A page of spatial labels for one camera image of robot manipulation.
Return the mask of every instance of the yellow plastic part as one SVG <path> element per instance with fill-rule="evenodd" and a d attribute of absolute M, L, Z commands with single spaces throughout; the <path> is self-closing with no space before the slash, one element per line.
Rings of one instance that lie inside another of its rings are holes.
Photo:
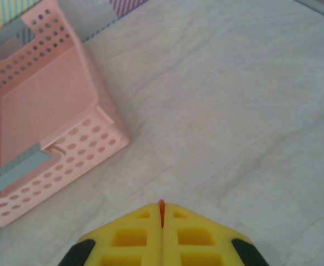
<path fill-rule="evenodd" d="M 78 243 L 86 239 L 96 243 L 84 266 L 160 266 L 160 206 L 144 206 L 86 234 Z"/>
<path fill-rule="evenodd" d="M 232 240 L 252 244 L 243 234 L 175 204 L 147 205 L 78 243 L 87 239 L 96 244 L 84 266 L 244 266 Z"/>

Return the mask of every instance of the plastic basket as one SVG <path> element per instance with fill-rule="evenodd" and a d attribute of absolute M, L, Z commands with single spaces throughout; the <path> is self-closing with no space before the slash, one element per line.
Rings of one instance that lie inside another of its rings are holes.
<path fill-rule="evenodd" d="M 130 142 L 56 1 L 19 21 L 35 38 L 0 60 L 0 227 Z"/>

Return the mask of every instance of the gray basket handle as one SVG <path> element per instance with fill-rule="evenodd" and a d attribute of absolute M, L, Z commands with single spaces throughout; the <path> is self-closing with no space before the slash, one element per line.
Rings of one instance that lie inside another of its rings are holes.
<path fill-rule="evenodd" d="M 35 144 L 0 168 L 0 191 L 30 173 L 50 158 L 51 154 L 43 151 L 39 143 Z"/>

